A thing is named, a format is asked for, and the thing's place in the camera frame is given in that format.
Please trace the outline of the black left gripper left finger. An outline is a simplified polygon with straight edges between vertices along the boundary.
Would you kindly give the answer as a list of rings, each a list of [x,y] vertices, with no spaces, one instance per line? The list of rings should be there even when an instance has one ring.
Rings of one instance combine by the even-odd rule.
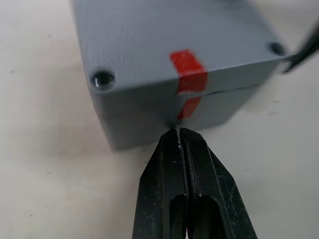
[[[139,181],[134,239],[186,237],[188,186],[176,129],[164,133]]]

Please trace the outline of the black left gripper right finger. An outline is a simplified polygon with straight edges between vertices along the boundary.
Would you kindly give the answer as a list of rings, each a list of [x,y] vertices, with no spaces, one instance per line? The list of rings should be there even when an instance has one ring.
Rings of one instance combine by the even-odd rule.
[[[189,188],[188,237],[255,239],[234,178],[199,133],[181,128],[179,136]]]

